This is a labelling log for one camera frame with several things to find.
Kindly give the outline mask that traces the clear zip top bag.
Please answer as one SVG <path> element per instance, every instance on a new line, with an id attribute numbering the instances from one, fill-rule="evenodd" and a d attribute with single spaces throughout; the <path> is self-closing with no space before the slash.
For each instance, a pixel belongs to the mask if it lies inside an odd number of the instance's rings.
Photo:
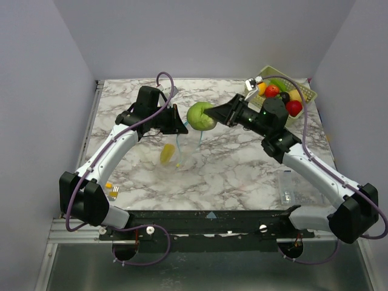
<path id="1" fill-rule="evenodd" d="M 163 142 L 161 150 L 164 145 L 167 143 L 174 144 L 176 147 L 175 152 L 175 161 L 163 166 L 160 164 L 159 155 L 156 161 L 156 170 L 159 172 L 175 172 L 177 170 L 182 170 L 184 166 L 187 166 L 189 162 L 193 159 L 193 156 L 199 152 L 200 145 L 202 143 L 202 138 L 204 132 L 194 130 L 188 121 L 184 121 L 184 125 L 189 131 L 188 134 L 176 134 L 176 135 L 166 135 L 163 136 Z"/>

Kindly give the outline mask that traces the green white cabbage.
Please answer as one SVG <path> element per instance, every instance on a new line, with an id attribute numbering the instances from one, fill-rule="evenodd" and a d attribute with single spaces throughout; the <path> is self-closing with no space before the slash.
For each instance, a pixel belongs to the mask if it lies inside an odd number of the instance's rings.
<path id="1" fill-rule="evenodd" d="M 212 107 L 209 102 L 196 102 L 188 109 L 187 121 L 194 130 L 208 131 L 216 127 L 216 121 L 204 113 L 206 109 Z"/>

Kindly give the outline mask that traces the yellow red mango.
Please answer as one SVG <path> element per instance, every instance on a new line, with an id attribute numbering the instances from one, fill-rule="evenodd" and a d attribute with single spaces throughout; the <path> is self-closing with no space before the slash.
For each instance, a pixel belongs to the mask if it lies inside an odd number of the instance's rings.
<path id="1" fill-rule="evenodd" d="M 164 145 L 159 155 L 160 164 L 166 166 L 175 161 L 176 147 L 174 144 L 167 143 Z"/>

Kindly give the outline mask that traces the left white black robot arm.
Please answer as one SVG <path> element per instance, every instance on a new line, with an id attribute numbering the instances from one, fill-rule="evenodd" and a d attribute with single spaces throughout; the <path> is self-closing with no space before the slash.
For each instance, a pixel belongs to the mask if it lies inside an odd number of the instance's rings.
<path id="1" fill-rule="evenodd" d="M 64 172 L 59 179 L 61 212 L 91 226 L 109 226 L 121 239 L 134 234 L 129 213 L 109 203 L 103 187 L 124 155 L 151 129 L 164 135 L 186 134 L 176 104 L 175 86 L 142 86 L 136 101 L 120 113 L 109 136 L 93 156 L 75 172 Z"/>

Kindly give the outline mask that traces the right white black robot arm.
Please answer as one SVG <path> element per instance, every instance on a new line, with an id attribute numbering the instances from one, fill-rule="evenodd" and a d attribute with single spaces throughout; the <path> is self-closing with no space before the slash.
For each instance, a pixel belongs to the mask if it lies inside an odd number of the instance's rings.
<path id="1" fill-rule="evenodd" d="M 263 136 L 261 145 L 268 156 L 303 176 L 330 202 L 322 211 L 296 209 L 279 222 L 280 233 L 288 238 L 302 229 L 332 232 L 351 244 L 378 221 L 378 191 L 339 174 L 303 146 L 301 140 L 285 127 L 289 113 L 282 100 L 264 101 L 260 111 L 249 107 L 243 95 L 229 102 L 205 109 L 204 113 L 228 127 L 243 127 Z"/>

